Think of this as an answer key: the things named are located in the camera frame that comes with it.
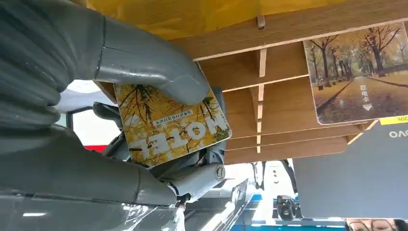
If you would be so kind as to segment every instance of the window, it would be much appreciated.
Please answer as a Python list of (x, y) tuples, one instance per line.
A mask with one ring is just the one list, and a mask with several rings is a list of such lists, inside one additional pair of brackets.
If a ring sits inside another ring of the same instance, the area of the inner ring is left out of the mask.
[(66, 119), (66, 114), (65, 113), (61, 113), (61, 117), (60, 119), (56, 122), (56, 124), (64, 126), (64, 127), (68, 127), (67, 124), (67, 119)]
[(82, 145), (91, 150), (103, 151), (120, 134), (114, 121), (101, 119), (92, 110), (74, 113), (72, 124)]

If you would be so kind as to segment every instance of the yellow card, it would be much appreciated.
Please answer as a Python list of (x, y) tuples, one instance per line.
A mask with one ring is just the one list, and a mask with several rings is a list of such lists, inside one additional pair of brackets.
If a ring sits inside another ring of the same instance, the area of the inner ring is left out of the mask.
[(198, 151), (231, 136), (210, 89), (195, 106), (175, 102), (150, 85), (115, 84), (131, 158), (150, 167)]

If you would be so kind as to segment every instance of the card with autumn path image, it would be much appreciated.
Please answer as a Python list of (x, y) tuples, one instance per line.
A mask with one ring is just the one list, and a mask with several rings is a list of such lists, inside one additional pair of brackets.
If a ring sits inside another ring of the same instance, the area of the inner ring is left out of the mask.
[(408, 115), (403, 23), (304, 42), (320, 124)]
[(134, 162), (152, 167), (232, 135), (211, 89), (196, 106), (177, 103), (150, 85), (115, 84), (115, 91)]

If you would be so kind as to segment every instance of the gray robotic arm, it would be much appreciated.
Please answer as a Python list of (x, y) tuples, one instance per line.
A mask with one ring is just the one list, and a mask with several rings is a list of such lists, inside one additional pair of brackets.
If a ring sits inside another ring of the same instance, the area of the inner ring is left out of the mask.
[(182, 52), (64, 0), (0, 0), (0, 186), (138, 204), (175, 203), (145, 168), (83, 148), (53, 125), (74, 79), (152, 84), (185, 104), (209, 87)]
[[(225, 113), (225, 103), (221, 89), (213, 88), (213, 92), (222, 111)], [(117, 107), (94, 103), (93, 111), (103, 119), (115, 121), (118, 127), (122, 129)], [(151, 167), (149, 172), (156, 179), (168, 185), (179, 200), (192, 203), (224, 179), (225, 148), (226, 142), (222, 141), (192, 154)], [(120, 161), (129, 161), (130, 153), (123, 131), (108, 145), (103, 155)]]

